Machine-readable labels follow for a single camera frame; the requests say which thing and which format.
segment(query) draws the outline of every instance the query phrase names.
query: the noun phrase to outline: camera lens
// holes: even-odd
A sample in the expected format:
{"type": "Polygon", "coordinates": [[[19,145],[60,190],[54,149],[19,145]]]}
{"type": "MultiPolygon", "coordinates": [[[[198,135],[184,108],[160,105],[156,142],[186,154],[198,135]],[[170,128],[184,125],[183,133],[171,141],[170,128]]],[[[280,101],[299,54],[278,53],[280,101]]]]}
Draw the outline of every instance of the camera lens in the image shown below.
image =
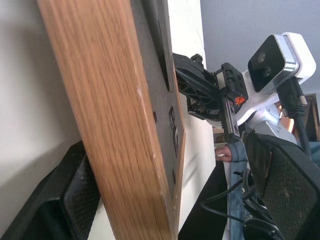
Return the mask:
{"type": "Polygon", "coordinates": [[[263,51],[263,52],[260,52],[259,56],[258,56],[258,63],[262,63],[266,58],[266,53],[263,51]]]}
{"type": "Polygon", "coordinates": [[[265,69],[263,70],[263,76],[267,78],[269,77],[270,74],[271,74],[271,68],[269,66],[266,66],[265,69]]]}

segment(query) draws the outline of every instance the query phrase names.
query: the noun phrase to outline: gray wall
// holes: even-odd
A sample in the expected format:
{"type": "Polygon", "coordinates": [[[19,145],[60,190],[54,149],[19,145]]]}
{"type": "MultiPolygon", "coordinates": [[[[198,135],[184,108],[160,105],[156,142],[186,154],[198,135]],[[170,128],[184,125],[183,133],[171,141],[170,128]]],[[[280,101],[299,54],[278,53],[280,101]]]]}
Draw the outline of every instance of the gray wall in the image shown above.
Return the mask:
{"type": "Polygon", "coordinates": [[[302,84],[305,94],[320,92],[320,1],[201,0],[206,66],[210,71],[228,62],[239,71],[271,34],[299,33],[317,63],[302,84]]]}
{"type": "Polygon", "coordinates": [[[0,1],[0,237],[80,140],[36,0],[0,1]]]}

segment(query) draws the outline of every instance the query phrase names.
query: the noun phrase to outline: depth camera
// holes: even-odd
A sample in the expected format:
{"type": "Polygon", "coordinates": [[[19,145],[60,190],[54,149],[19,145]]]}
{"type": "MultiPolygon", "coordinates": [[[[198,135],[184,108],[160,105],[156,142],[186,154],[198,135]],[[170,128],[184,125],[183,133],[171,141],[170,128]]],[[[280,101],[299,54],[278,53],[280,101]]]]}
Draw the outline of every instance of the depth camera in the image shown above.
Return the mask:
{"type": "Polygon", "coordinates": [[[286,79],[299,69],[299,61],[283,35],[270,35],[248,63],[251,81],[256,92],[275,92],[286,79]]]}

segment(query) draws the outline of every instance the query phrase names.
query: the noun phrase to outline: person's hand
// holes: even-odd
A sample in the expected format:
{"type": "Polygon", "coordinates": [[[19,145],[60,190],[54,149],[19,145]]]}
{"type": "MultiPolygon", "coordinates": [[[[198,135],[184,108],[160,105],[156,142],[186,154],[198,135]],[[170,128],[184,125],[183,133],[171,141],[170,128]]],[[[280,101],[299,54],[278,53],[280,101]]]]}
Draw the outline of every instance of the person's hand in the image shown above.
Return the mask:
{"type": "Polygon", "coordinates": [[[232,153],[227,146],[217,147],[215,149],[215,159],[222,162],[231,162],[232,153]]]}

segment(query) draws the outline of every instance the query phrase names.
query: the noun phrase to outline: denim sleeve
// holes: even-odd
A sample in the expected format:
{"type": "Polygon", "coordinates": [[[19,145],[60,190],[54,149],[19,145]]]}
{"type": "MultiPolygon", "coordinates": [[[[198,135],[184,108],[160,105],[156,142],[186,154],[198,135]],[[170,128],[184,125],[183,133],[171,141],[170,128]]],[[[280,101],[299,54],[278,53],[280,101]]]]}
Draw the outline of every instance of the denim sleeve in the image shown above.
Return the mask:
{"type": "MultiPolygon", "coordinates": [[[[247,169],[247,153],[242,141],[227,145],[232,153],[231,162],[231,186],[241,179],[234,172],[243,172],[247,169]]],[[[229,214],[239,219],[244,219],[248,212],[242,206],[242,184],[228,194],[229,214]]],[[[230,240],[244,240],[243,223],[230,219],[230,240]]]]}
{"type": "Polygon", "coordinates": [[[242,141],[227,144],[232,154],[232,162],[248,161],[245,145],[242,141]]]}

